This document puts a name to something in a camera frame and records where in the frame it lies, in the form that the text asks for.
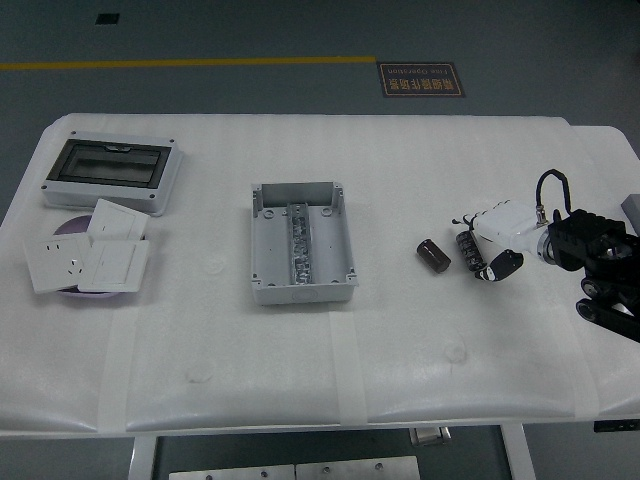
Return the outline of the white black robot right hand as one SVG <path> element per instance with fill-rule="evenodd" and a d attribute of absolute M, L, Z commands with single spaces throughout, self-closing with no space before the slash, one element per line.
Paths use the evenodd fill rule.
<path fill-rule="evenodd" d="M 521 202 L 500 202 L 471 217 L 464 215 L 461 219 L 453 219 L 452 223 L 467 227 L 456 235 L 456 244 L 467 268 L 479 280 L 498 282 L 506 279 L 523 266 L 524 252 L 540 261 L 550 259 L 548 221 L 537 208 Z M 479 237 L 502 248 L 489 263 L 478 246 Z"/>

